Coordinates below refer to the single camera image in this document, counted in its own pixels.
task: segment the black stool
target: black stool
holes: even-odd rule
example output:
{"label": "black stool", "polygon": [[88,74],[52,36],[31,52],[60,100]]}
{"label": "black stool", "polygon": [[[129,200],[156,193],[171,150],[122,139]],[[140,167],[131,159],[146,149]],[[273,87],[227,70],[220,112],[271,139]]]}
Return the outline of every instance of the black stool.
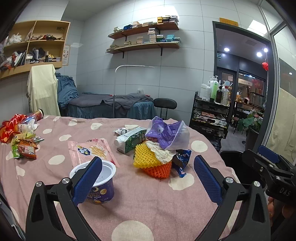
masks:
{"label": "black stool", "polygon": [[154,100],[154,106],[161,108],[160,109],[160,117],[161,112],[163,111],[163,108],[166,108],[167,111],[165,113],[165,119],[167,118],[168,109],[174,110],[177,108],[177,102],[172,99],[166,99],[166,98],[157,98]]}

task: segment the floor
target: floor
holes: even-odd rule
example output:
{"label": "floor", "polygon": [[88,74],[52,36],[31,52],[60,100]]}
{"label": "floor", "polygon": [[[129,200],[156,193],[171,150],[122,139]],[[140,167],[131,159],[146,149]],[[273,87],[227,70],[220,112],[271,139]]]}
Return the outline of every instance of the floor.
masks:
{"label": "floor", "polygon": [[242,141],[246,140],[246,131],[244,131],[243,134],[238,131],[235,131],[234,134],[233,132],[234,129],[229,126],[226,139],[221,140],[221,150],[238,150],[243,152],[244,144],[242,144]]}

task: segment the ceiling light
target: ceiling light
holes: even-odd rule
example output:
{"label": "ceiling light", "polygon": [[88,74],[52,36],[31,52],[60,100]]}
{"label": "ceiling light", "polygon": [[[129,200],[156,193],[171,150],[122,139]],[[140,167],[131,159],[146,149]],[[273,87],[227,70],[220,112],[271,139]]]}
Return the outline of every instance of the ceiling light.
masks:
{"label": "ceiling light", "polygon": [[249,31],[252,31],[260,36],[264,36],[267,33],[266,26],[256,20],[253,20],[248,27]]}

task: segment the floor lamp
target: floor lamp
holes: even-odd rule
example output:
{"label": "floor lamp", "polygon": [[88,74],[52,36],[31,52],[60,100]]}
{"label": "floor lamp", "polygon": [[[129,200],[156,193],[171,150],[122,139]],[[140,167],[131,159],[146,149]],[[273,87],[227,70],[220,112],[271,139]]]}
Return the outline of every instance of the floor lamp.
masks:
{"label": "floor lamp", "polygon": [[151,68],[154,69],[153,66],[145,66],[145,65],[120,65],[115,70],[115,77],[114,77],[114,90],[113,90],[113,119],[115,118],[115,85],[116,85],[116,72],[121,67],[142,67],[142,68]]}

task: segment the sign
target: sign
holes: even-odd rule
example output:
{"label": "sign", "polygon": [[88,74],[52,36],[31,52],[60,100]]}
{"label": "sign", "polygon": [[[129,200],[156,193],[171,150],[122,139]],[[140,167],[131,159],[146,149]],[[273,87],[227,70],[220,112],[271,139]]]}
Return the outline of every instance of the sign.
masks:
{"label": "sign", "polygon": [[62,56],[62,65],[66,66],[69,64],[69,56],[70,56],[70,45],[65,45]]}
{"label": "sign", "polygon": [[243,79],[239,79],[239,83],[240,84],[244,84],[244,85],[248,85],[248,86],[252,86],[253,85],[252,82],[249,82],[249,81],[243,80]]}
{"label": "sign", "polygon": [[230,25],[233,25],[233,26],[236,26],[236,27],[239,26],[238,22],[235,22],[235,21],[232,21],[232,20],[229,20],[229,19],[226,19],[226,18],[219,18],[219,20],[220,20],[221,23],[227,23],[227,24],[230,24]]}

